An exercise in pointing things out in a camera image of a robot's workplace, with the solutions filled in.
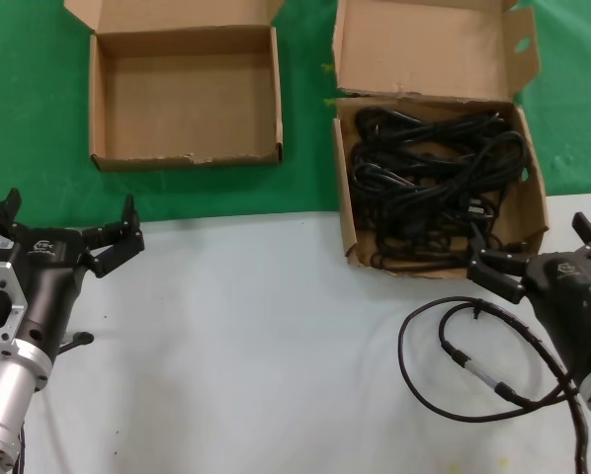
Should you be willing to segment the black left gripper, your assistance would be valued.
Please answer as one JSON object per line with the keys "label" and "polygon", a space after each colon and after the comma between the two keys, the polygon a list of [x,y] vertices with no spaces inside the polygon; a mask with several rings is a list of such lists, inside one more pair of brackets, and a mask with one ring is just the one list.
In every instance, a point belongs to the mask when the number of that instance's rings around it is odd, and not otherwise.
{"label": "black left gripper", "polygon": [[133,195],[127,195],[121,219],[78,232],[28,228],[16,221],[22,198],[12,188],[0,201],[0,236],[24,252],[27,310],[16,337],[47,356],[57,356],[84,275],[104,277],[144,250]]}

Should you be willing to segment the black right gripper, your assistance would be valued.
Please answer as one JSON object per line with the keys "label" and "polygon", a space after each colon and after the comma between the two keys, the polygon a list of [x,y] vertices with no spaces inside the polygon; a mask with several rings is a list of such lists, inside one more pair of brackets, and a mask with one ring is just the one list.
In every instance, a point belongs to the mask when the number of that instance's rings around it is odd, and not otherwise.
{"label": "black right gripper", "polygon": [[[591,221],[576,212],[572,228],[583,243],[575,253],[542,254],[529,261],[523,253],[487,249],[473,223],[466,276],[509,302],[520,302],[526,294],[568,374],[583,380],[591,373]],[[523,277],[522,283],[514,277]]]}

